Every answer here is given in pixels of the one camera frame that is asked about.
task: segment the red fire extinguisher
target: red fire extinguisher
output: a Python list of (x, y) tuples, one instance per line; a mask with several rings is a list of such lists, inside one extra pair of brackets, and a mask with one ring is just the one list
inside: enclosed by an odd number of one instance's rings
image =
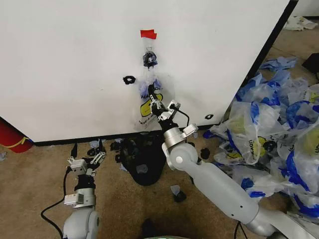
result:
[(33, 146), (31, 140), (0, 118), (0, 144), (13, 152), (22, 153)]

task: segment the red tape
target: red tape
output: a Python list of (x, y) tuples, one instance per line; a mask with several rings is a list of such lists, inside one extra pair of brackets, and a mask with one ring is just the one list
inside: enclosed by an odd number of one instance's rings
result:
[(154, 29), (152, 30), (141, 30), (141, 37), (147, 37), (150, 39), (156, 39), (157, 33), (154, 33)]

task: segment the red object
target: red object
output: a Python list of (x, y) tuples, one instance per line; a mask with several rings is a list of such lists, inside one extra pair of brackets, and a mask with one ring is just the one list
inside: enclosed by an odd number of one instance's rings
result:
[(0, 119), (0, 144), (16, 153), (25, 152), (33, 146), (27, 137), (2, 119)]
[(154, 33), (154, 29), (152, 30), (141, 30), (141, 37), (147, 37), (150, 39), (156, 39), (157, 33)]

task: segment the white panel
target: white panel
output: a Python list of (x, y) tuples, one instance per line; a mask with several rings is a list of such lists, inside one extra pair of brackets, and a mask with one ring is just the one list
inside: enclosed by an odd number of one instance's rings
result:
[(217, 123), (288, 1), (0, 0), (0, 116), (34, 141), (133, 132), (122, 78), (141, 73), (140, 29), (155, 29), (181, 110)]

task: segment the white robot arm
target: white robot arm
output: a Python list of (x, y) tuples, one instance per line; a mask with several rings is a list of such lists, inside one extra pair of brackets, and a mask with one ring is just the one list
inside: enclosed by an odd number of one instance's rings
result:
[(242, 222), (255, 234), (276, 238), (315, 239), (286, 214), (260, 207), (240, 185), (215, 165), (205, 162), (197, 164), (197, 151), (186, 143), (186, 138), (195, 133), (198, 127), (191, 124), (181, 132), (172, 121), (180, 104), (172, 101), (166, 108), (157, 99), (152, 85), (149, 86), (149, 95), (152, 113), (158, 117), (164, 132), (165, 142), (162, 148), (172, 170), (185, 171), (193, 178), (195, 186), (225, 215)]
[(95, 169), (103, 162), (106, 154), (100, 141), (100, 152), (93, 158), (68, 158), (72, 171), (79, 181), (74, 194), (64, 197), (64, 204), (72, 206), (75, 211), (65, 221), (63, 227), (64, 239), (95, 239), (97, 237), (100, 219), (95, 211), (96, 196), (94, 176)]

